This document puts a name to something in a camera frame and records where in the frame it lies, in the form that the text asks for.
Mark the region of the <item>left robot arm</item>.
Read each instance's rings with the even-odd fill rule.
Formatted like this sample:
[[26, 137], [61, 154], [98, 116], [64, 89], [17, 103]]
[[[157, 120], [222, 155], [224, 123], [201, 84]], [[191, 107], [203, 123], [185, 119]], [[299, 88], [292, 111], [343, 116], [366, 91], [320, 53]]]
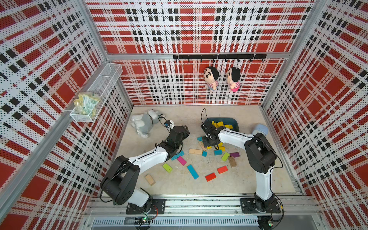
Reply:
[[100, 183], [101, 193], [106, 193], [117, 205], [127, 202], [144, 207], [150, 202], [151, 196], [143, 189], [136, 188], [139, 176], [177, 155], [189, 135], [187, 126], [174, 126], [166, 140], [152, 150], [135, 157], [117, 157]]

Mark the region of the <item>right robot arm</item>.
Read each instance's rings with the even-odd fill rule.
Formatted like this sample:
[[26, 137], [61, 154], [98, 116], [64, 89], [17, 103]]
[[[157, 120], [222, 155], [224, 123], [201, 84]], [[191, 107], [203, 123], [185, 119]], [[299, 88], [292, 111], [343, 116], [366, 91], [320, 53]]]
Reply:
[[262, 132], [243, 134], [223, 126], [216, 128], [208, 120], [201, 128], [205, 133], [202, 138], [205, 147], [224, 143], [244, 149], [251, 168], [256, 172], [255, 198], [266, 202], [274, 197], [271, 175], [278, 156]]

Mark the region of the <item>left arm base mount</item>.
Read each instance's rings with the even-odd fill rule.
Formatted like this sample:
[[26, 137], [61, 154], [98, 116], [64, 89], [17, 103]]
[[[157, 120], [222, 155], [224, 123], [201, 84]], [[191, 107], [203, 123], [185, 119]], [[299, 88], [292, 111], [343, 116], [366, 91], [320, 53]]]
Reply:
[[128, 203], [126, 214], [127, 215], [138, 215], [138, 214], [164, 214], [165, 212], [166, 199], [153, 199], [149, 198], [148, 201], [139, 207], [135, 204]]

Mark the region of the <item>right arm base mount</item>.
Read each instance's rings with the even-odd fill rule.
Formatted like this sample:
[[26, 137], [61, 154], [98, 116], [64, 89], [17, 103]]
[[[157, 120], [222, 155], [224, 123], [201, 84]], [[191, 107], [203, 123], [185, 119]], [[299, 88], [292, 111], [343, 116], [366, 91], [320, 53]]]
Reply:
[[267, 201], [263, 201], [260, 198], [241, 198], [240, 206], [243, 214], [279, 214], [282, 212], [280, 205], [274, 197], [270, 197]]

